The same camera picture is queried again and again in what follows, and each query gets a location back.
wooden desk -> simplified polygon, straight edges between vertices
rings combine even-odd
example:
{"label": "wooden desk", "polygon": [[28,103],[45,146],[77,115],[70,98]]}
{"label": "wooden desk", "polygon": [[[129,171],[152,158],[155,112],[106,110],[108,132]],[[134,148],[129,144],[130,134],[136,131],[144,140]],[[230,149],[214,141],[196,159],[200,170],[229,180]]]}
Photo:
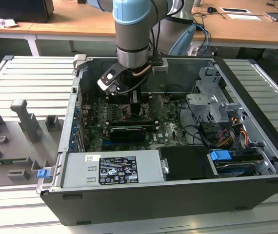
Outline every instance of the wooden desk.
{"label": "wooden desk", "polygon": [[[115,25],[111,13],[102,12],[88,4],[77,4],[76,0],[54,0],[54,14],[48,23],[19,22],[19,27],[0,29],[0,38],[26,39],[34,56],[40,55],[36,45],[38,39],[73,41],[115,41]],[[220,7],[245,8],[252,14],[277,12],[267,6],[265,0],[205,0],[213,4],[220,13]],[[195,7],[193,12],[207,13],[207,5]],[[207,15],[204,19],[206,29],[212,35],[211,45],[230,47],[276,48],[278,49],[278,22],[272,23],[267,16],[258,16],[261,21],[231,19],[224,15]],[[192,48],[197,51],[204,39],[203,32],[196,32]]]}
{"label": "wooden desk", "polygon": [[[243,8],[253,15],[263,15],[265,12],[278,12],[277,9],[267,6],[265,0],[206,0],[205,3],[213,4],[219,13],[223,12],[220,7]],[[194,7],[193,12],[207,13],[207,5]],[[261,21],[231,19],[228,15],[206,15],[204,25],[212,35],[211,45],[254,47],[254,48],[278,48],[278,22],[273,22],[267,16],[258,16]],[[202,23],[199,16],[195,15],[198,23]],[[202,32],[196,32],[194,41],[204,39]]]}
{"label": "wooden desk", "polygon": [[48,23],[34,23],[30,34],[115,37],[112,13],[76,0],[54,0],[54,14]]}

warning label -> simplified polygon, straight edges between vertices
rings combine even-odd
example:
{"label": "warning label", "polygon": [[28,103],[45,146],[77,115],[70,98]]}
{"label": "warning label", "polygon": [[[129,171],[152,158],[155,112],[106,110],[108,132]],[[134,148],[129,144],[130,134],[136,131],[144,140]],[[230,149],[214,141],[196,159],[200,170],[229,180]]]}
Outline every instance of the warning label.
{"label": "warning label", "polygon": [[99,160],[99,184],[138,183],[136,157],[106,157]]}

yellow wire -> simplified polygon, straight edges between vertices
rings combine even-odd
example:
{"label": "yellow wire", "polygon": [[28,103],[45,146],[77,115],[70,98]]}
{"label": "yellow wire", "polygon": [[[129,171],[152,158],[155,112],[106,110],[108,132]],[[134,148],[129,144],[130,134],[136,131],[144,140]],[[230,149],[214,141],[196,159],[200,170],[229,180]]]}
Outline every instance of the yellow wire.
{"label": "yellow wire", "polygon": [[232,138],[231,138],[231,136],[230,136],[230,137],[228,137],[224,142],[220,143],[217,147],[223,146],[223,145],[225,145],[226,143],[228,143],[228,142],[231,141],[231,140],[232,140]]}

